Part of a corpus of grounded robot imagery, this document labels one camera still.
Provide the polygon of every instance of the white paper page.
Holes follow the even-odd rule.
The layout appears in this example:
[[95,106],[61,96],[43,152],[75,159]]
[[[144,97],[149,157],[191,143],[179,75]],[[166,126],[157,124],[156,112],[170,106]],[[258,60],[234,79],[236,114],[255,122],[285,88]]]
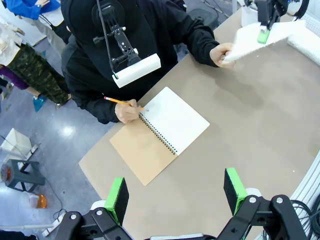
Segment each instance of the white paper page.
[[269,37],[265,44],[258,42],[260,22],[240,28],[235,35],[232,51],[225,56],[224,61],[232,62],[258,49],[276,43],[305,28],[305,21],[276,22],[272,25]]
[[177,155],[210,125],[168,87],[144,107],[142,114],[176,149]]

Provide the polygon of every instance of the notebook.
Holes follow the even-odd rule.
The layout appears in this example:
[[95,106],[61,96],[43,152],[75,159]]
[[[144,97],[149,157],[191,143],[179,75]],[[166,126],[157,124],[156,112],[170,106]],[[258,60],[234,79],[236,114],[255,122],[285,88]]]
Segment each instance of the notebook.
[[199,113],[165,87],[110,142],[145,186],[209,126]]

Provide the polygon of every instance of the stool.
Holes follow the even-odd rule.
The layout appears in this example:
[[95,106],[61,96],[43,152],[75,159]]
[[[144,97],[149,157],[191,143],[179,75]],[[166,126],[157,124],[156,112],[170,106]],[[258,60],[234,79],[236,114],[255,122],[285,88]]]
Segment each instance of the stool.
[[[32,167],[32,172],[25,171],[28,166]],[[32,193],[38,185],[45,185],[45,178],[39,172],[39,162],[9,159],[1,167],[1,179],[4,184],[11,189]],[[22,189],[16,188],[17,183],[21,183]],[[33,184],[29,190],[25,184]]]

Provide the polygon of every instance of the beige tabletop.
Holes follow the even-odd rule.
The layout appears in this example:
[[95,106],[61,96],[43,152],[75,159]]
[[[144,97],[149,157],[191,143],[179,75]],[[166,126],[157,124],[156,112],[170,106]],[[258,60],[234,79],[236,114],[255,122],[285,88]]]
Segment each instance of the beige tabletop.
[[[217,40],[232,42],[240,22],[238,11],[214,31]],[[210,126],[150,184],[143,186],[110,144],[121,124],[80,162],[102,199],[115,177],[125,177],[130,199],[123,226],[137,240],[217,236],[232,216],[223,190],[225,168],[235,167],[245,187],[258,188],[266,199],[290,196],[319,151],[320,67],[285,40],[244,57],[233,69],[201,65],[188,55],[141,103],[166,86]]]

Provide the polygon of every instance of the gray floor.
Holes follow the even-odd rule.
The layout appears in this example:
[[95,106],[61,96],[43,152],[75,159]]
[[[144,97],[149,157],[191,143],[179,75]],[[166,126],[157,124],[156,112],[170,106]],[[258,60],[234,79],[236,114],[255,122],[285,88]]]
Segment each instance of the gray floor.
[[[207,1],[213,6],[217,6],[216,3],[218,3],[227,15],[232,14],[230,0],[215,0],[216,3],[214,0]],[[200,0],[185,2],[188,5],[188,11],[194,8],[214,11]],[[218,19],[222,23],[226,17],[219,14]],[[59,57],[46,40],[42,41],[36,49],[40,52],[46,50],[48,62],[61,72]],[[52,102],[47,101],[42,109],[35,113],[32,96],[17,88],[14,88],[9,98],[1,103],[1,108],[0,135],[5,137],[11,128],[15,128],[30,137],[32,143],[40,144],[30,160],[40,162],[40,171],[52,184],[63,203],[63,208],[67,211],[87,213],[92,203],[100,198],[78,163],[112,125],[98,123],[88,112],[77,108],[73,101],[59,109]],[[3,159],[4,155],[0,153],[0,162]],[[38,187],[36,192],[47,197],[46,209],[30,209],[22,201],[20,192],[0,183],[0,229],[1,225],[38,225],[53,222],[52,215],[61,208],[60,202],[48,183]],[[23,232],[26,235],[32,233],[30,230]],[[56,232],[54,231],[46,239],[54,239]],[[44,239],[39,232],[36,234],[40,239]]]

